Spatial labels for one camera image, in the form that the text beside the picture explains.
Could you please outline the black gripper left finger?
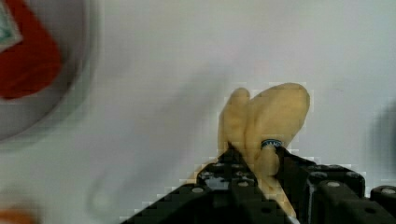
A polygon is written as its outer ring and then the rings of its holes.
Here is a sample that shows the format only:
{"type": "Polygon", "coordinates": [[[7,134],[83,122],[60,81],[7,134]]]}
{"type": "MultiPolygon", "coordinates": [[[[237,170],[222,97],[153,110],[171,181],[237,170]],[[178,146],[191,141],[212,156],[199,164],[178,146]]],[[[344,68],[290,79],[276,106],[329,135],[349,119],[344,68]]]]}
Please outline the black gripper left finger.
{"type": "Polygon", "coordinates": [[[121,224],[280,224],[278,206],[233,147],[185,184],[121,224]]]}

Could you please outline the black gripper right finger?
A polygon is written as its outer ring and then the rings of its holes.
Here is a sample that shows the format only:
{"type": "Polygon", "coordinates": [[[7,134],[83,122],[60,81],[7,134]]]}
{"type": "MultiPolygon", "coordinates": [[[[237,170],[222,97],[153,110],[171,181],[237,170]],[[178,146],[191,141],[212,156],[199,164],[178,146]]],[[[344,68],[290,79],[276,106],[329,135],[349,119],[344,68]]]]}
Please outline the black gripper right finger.
{"type": "Polygon", "coordinates": [[[340,165],[317,164],[278,147],[276,178],[301,224],[396,224],[388,202],[364,196],[362,175],[340,165]]]}

